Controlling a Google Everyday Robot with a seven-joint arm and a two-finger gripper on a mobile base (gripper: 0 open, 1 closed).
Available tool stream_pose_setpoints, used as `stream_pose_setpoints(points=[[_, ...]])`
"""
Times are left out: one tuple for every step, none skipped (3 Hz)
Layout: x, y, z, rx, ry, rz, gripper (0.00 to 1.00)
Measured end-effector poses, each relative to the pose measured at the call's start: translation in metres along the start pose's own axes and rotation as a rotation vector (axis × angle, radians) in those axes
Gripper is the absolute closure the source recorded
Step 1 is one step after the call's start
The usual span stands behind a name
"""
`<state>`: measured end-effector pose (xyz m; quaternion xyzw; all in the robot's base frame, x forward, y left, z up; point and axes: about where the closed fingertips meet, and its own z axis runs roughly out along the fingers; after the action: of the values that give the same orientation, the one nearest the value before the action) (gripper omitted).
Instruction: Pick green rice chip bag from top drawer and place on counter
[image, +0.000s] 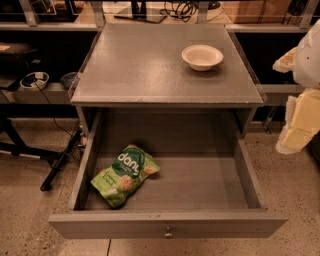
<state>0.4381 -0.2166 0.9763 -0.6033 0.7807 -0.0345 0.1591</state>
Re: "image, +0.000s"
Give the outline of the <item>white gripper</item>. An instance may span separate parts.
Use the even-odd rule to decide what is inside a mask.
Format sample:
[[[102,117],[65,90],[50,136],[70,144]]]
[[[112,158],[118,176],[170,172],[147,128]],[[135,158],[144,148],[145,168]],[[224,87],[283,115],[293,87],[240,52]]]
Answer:
[[[294,81],[306,89],[289,96],[285,122],[276,143],[281,154],[300,152],[320,131],[320,20],[294,47],[276,60],[272,68],[281,73],[293,70]]]

